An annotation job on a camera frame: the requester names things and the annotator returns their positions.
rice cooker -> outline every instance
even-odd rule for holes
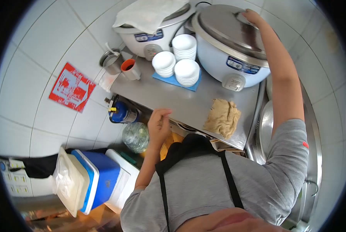
[[[114,31],[120,35],[132,53],[152,60],[152,57],[161,51],[171,52],[171,40],[175,35],[184,33],[183,24],[194,13],[195,7],[189,3],[185,4],[178,11],[164,18],[153,35],[144,33],[128,24],[115,27]]]
[[[211,5],[191,22],[201,65],[234,91],[254,86],[270,74],[261,34],[241,12],[234,6]]]

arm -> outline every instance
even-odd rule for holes
[[[259,28],[270,66],[274,110],[272,134],[274,135],[280,124],[289,119],[305,120],[301,85],[289,53],[271,26],[259,14],[250,9],[247,9],[243,15]]]
[[[151,114],[147,124],[150,141],[140,173],[135,181],[134,190],[144,190],[151,181],[152,175],[155,172],[155,165],[160,161],[161,146],[170,134],[168,115],[171,112],[170,109],[156,109]]]

metal countertop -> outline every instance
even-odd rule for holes
[[[194,92],[151,77],[155,72],[151,61],[138,57],[136,62],[142,73],[141,79],[129,81],[121,74],[111,86],[113,93],[149,109],[170,108],[173,110],[170,115],[173,120],[191,126],[237,149],[244,149],[257,103],[259,84],[239,92],[228,90],[201,67],[201,82]],[[212,107],[212,100],[215,98],[233,101],[236,108],[241,111],[236,131],[227,140],[220,134],[202,129]]]

stainless steel lid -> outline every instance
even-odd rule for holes
[[[190,4],[189,3],[186,3],[183,7],[181,7],[179,10],[177,10],[176,12],[174,12],[173,14],[167,16],[164,18],[163,22],[165,21],[168,21],[168,20],[171,20],[171,19],[174,19],[178,16],[181,16],[183,15],[184,13],[188,12],[190,10]],[[123,24],[121,25],[120,27],[123,27],[123,28],[133,28],[132,25],[129,25],[129,24]]]
[[[211,5],[198,15],[205,32],[219,42],[245,55],[266,60],[261,34],[241,14],[243,9],[228,5]]]

red sign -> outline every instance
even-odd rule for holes
[[[95,87],[96,84],[84,74],[66,63],[49,94],[49,99],[81,113]]]

